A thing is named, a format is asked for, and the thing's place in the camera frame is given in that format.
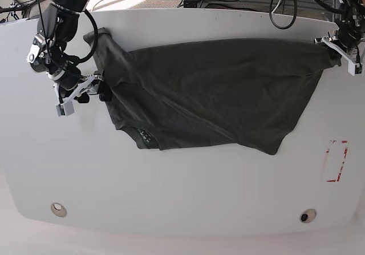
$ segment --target t-shirt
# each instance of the t-shirt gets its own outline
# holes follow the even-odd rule
[[[94,34],[84,37],[92,46]],[[126,52],[106,29],[94,54],[113,97],[116,129],[139,148],[237,143],[275,155],[331,59],[327,47],[227,39]]]

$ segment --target white tabletop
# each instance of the white tabletop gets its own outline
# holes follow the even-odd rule
[[[152,9],[93,14],[127,51],[224,38],[311,41],[336,29],[298,18],[286,31],[267,14],[227,10]],[[283,25],[290,20],[275,16]],[[347,64],[326,70],[295,130],[275,156],[239,145],[139,150],[116,131],[104,103],[75,104],[59,118],[52,81],[33,73],[25,57],[37,21],[0,26],[0,161],[19,212],[27,218],[124,233],[243,236],[314,230],[348,222],[363,187],[365,78]],[[67,53],[85,56],[86,17]],[[94,61],[80,66],[93,73]],[[339,182],[323,170],[330,140],[348,141]],[[67,216],[52,214],[61,203]],[[299,221],[317,210],[310,224]]]

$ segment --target white table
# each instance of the white table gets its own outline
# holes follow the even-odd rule
[[[267,14],[227,10],[121,10],[94,17],[127,51],[224,38],[309,41],[335,29],[298,18],[282,31]],[[283,25],[290,20],[275,17]],[[0,161],[25,217],[132,234],[243,236],[329,228],[353,216],[365,172],[365,78],[351,76],[345,63],[324,72],[275,156],[234,144],[146,151],[115,130],[97,97],[75,104],[72,116],[57,116],[52,81],[25,62],[36,25],[0,26]],[[91,30],[82,17],[67,52],[86,55],[82,36]],[[94,61],[80,68],[92,73]],[[350,142],[336,183],[322,178],[330,140]],[[52,214],[54,202],[66,207],[65,218]],[[302,224],[299,217],[309,208],[317,218]]]

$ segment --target metal grommet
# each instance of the metal grommet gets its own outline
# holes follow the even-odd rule
[[[307,209],[300,216],[300,221],[304,224],[312,222],[317,216],[317,211],[315,209]]]
[[[51,204],[51,211],[58,217],[65,217],[67,215],[66,208],[59,203]]]

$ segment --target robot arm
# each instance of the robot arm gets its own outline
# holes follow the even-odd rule
[[[91,14],[85,10],[88,1],[51,0],[38,22],[38,33],[27,57],[27,62],[35,72],[47,72],[48,77],[54,81],[59,100],[57,111],[60,116],[74,112],[74,99],[79,103],[88,103],[89,95],[107,90],[102,74],[83,76],[77,68],[79,63],[92,57],[98,44],[98,28]],[[67,42],[76,34],[79,14],[82,11],[91,20],[96,39],[91,52],[80,59],[77,56],[69,56],[64,51]]]

